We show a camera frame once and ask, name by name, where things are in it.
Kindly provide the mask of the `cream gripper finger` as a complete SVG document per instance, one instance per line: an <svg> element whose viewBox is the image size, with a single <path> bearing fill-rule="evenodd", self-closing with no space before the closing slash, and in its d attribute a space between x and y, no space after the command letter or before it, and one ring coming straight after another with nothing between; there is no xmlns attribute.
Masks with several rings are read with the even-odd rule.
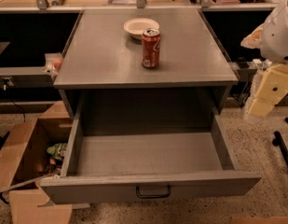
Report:
<svg viewBox="0 0 288 224"><path fill-rule="evenodd" d="M246 49L259 49L261 46L262 31L263 25L259 25L249 35L242 39L240 45Z"/></svg>
<svg viewBox="0 0 288 224"><path fill-rule="evenodd" d="M248 114L263 118L288 94L288 64L271 66L254 78Z"/></svg>

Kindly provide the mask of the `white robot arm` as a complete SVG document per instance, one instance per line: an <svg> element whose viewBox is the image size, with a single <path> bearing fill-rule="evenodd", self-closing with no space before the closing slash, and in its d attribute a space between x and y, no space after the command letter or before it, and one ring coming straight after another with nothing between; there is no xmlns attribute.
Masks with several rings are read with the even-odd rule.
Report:
<svg viewBox="0 0 288 224"><path fill-rule="evenodd" d="M264 118L288 94L288 0L281 0L240 45L260 49L261 56L271 62L254 75L245 105L247 117Z"/></svg>

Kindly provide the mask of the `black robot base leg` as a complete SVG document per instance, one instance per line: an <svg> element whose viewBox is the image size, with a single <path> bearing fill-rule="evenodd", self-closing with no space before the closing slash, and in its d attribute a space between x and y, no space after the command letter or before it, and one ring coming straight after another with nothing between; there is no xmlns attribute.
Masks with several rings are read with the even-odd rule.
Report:
<svg viewBox="0 0 288 224"><path fill-rule="evenodd" d="M275 147L280 148L281 154L282 154L283 159L284 159L286 166L288 168L288 149L287 149L287 146L285 145L284 140L283 140L281 133L279 131L274 132L274 139L272 141L272 144Z"/></svg>

